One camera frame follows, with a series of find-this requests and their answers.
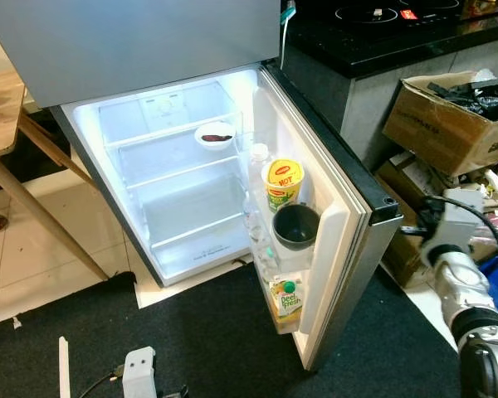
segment white bowl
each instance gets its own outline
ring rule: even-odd
[[[232,138],[226,141],[205,141],[202,139],[203,135],[219,135],[222,137],[230,135]],[[211,122],[204,124],[203,126],[199,126],[193,136],[205,149],[208,149],[209,151],[221,151],[228,148],[232,141],[234,141],[236,129],[229,123]]]

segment black mat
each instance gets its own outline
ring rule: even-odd
[[[30,118],[52,133],[53,143],[70,156],[70,144],[49,110],[44,109],[30,114]],[[66,170],[66,167],[57,166],[38,146],[20,132],[17,135],[13,152],[2,156],[1,159],[7,169],[20,182]]]
[[[122,274],[0,323],[0,397],[59,396],[58,342],[70,345],[72,397],[127,352],[152,346],[165,393],[204,397],[458,397],[457,356],[378,270],[339,345],[317,373],[275,334],[252,267],[143,310]],[[106,382],[91,397],[122,396]]]

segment wooden table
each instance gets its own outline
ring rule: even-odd
[[[65,165],[95,187],[87,176],[46,135],[44,129],[31,121],[22,111],[25,87],[17,73],[0,72],[0,157],[15,148],[17,127],[46,155],[59,165]],[[0,187],[23,204],[39,222],[70,250],[92,272],[105,280],[109,277],[77,241],[63,228],[30,192],[5,168],[0,161]]]

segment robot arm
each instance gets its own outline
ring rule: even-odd
[[[445,195],[480,208],[481,197],[462,190]],[[442,315],[454,337],[461,364],[461,396],[498,397],[498,311],[488,294],[489,282],[469,256],[467,242],[476,228],[471,213],[447,205],[435,231],[426,235],[421,257],[431,265]]]

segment refrigerator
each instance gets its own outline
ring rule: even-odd
[[[0,42],[157,282],[176,284],[252,252],[277,332],[291,332],[303,366],[314,370],[402,217],[273,61],[279,2],[203,3],[2,0]],[[210,148],[198,131],[217,124],[231,138]],[[302,164],[298,201],[320,215],[310,248],[276,240],[262,185],[249,183],[255,143]],[[247,204],[258,215],[258,241]],[[262,250],[302,279],[294,324],[274,316]]]

